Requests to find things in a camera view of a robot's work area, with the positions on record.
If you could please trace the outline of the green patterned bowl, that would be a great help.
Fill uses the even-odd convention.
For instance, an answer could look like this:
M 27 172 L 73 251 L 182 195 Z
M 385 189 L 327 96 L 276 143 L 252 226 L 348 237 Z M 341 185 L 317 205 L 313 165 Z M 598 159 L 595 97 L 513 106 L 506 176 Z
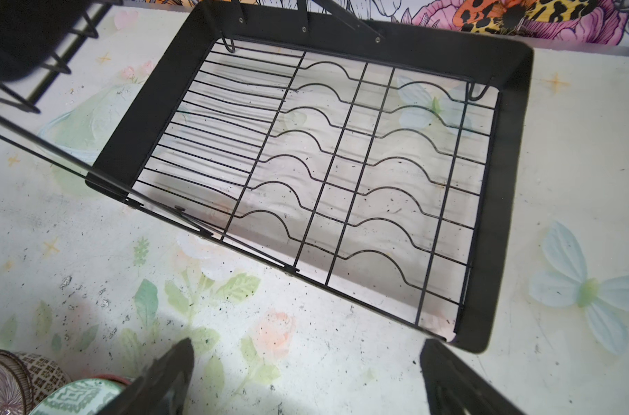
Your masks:
M 71 382 L 43 399 L 30 415 L 93 415 L 115 399 L 124 385 L 112 380 L 84 379 Z

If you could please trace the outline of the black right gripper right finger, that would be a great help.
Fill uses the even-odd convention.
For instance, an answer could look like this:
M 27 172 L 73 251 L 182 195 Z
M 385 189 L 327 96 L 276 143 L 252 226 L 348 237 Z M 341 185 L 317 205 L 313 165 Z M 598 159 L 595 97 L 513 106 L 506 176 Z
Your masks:
M 420 365 L 432 414 L 523 413 L 438 340 L 425 341 Z

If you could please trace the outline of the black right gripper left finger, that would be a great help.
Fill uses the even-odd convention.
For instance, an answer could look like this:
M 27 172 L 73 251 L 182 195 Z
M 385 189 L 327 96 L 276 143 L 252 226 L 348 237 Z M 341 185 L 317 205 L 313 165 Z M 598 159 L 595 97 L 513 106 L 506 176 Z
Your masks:
M 155 360 L 98 414 L 183 414 L 193 369 L 192 340 L 185 338 Z

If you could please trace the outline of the purple striped bowl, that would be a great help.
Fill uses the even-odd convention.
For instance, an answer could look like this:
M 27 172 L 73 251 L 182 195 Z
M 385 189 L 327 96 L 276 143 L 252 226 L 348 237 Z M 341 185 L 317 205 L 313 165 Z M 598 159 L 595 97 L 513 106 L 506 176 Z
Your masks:
M 29 414 L 33 404 L 26 366 L 15 354 L 0 350 L 0 414 Z

